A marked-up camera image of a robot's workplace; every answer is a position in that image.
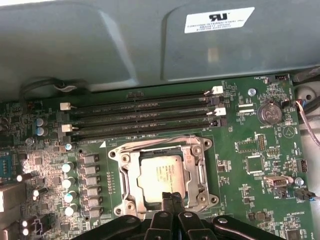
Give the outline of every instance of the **cpu socket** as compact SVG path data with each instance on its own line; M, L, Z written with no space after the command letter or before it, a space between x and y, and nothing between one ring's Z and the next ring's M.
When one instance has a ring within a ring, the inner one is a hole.
M186 211L202 212L219 198L208 191L205 151L210 139L195 135L128 142L109 151L118 162L122 203L117 216L161 210L162 192L179 192Z

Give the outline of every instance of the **motherboard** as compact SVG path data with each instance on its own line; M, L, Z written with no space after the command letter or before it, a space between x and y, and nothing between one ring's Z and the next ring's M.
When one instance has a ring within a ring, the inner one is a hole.
M313 240L295 100L281 74L35 100L27 113L2 103L0 214L17 213L6 236L72 239L151 218L162 192L179 192L209 222Z

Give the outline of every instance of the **cable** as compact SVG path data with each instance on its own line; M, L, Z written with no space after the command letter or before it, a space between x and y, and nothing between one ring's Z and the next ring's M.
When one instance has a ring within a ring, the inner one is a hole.
M35 82L32 82L32 83L22 84L21 85L20 91L19 91L19 102L20 102L20 105L22 107L23 113L27 113L28 112L28 104L27 104L27 101L26 101L26 98L25 98L26 93L28 93L28 92L30 92L30 91L32 91L34 89L41 88L41 87L48 86L48 85L55 85L55 86L58 86L60 88L63 88L65 86L65 83L64 83L64 81L62 81L62 80L60 80L58 78L51 77L51 78L48 78L48 79L43 79L43 80L40 80L40 81L35 81Z
M305 111L304 111L302 105L300 104L299 101L295 101L295 102L296 102L297 106L300 109L300 112L299 112L300 116L301 116L301 118L302 118L302 120L303 120L303 122L304 122L304 124L306 126L306 129L307 129L308 133L310 134L310 137L315 142L315 144L320 148L320 141L317 139L315 133L313 132L313 130L312 130L312 128L311 128L311 126L310 126L310 124L309 124L309 122L307 120L307 117L305 115Z
M26 93L44 86L53 85L55 89L69 93L75 89L85 89L88 91L88 83L83 79L68 80L67 83L56 77L49 77L32 83L23 84L19 91L19 102L24 113L28 112L28 104L26 101Z

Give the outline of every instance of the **screw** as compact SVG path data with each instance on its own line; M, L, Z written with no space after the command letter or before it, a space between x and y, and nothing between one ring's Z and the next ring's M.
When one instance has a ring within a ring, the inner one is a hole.
M130 156L128 154L124 154L121 158L122 162L127 163L130 161Z
M255 96L257 94L257 90L255 90L254 88L250 88L249 90L248 90L248 95L250 96L250 97L253 97L253 96Z
M184 216L185 216L186 218L191 218L191 217L192 217L192 213L191 213L191 212L185 212L185 213L184 213Z
M301 177L297 177L297 178L294 180L294 183L295 183L295 185L297 185L297 186L302 186L303 184L305 184L305 181L304 181Z
M218 222L221 223L221 224L226 224L228 221L227 221L227 219L222 217L222 218L218 219Z
M162 212L162 213L160 213L160 217L161 218L166 218L166 217L168 217L168 213Z
M198 156L198 155L201 153L201 147L199 147L199 146L194 146L194 147L192 148L192 152L193 152L194 155Z

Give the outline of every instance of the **white sticker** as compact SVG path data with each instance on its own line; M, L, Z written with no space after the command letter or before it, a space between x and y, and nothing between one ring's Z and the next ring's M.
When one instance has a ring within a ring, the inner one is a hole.
M247 7L189 14L186 16L184 33L241 28L254 10L254 7Z

